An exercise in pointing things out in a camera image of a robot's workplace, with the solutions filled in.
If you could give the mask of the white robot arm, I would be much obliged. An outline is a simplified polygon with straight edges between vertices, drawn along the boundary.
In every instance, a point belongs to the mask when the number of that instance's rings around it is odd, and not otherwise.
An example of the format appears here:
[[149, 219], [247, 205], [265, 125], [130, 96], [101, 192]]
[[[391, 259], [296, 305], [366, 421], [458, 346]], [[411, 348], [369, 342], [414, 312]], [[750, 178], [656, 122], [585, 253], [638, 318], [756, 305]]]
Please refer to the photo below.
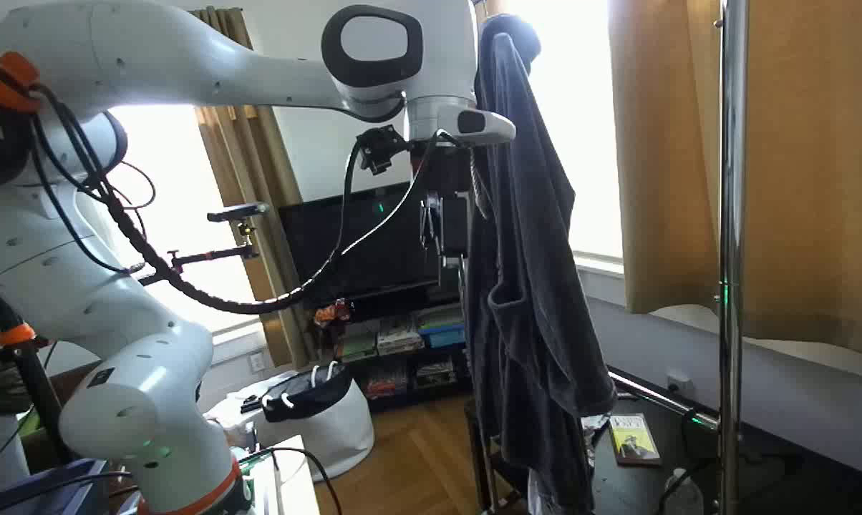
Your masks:
[[414, 146], [505, 143], [472, 79], [471, 0], [341, 0], [312, 56], [270, 56], [164, 0], [47, 0], [0, 16], [0, 303], [13, 331], [73, 339], [101, 356], [61, 409], [83, 458], [124, 464], [149, 515], [215, 515], [242, 489], [226, 431], [194, 391], [213, 335], [156, 301], [83, 219], [127, 155], [119, 106], [293, 106], [365, 122], [401, 117]]

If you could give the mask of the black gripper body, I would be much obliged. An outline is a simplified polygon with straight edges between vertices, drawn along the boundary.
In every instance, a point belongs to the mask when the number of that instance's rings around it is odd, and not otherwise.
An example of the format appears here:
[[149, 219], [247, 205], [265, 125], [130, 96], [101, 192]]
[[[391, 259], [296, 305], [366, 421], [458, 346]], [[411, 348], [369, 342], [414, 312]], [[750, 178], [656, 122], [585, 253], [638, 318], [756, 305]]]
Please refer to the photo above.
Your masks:
[[442, 258], [467, 252], [471, 150], [434, 146], [422, 159], [422, 236]]

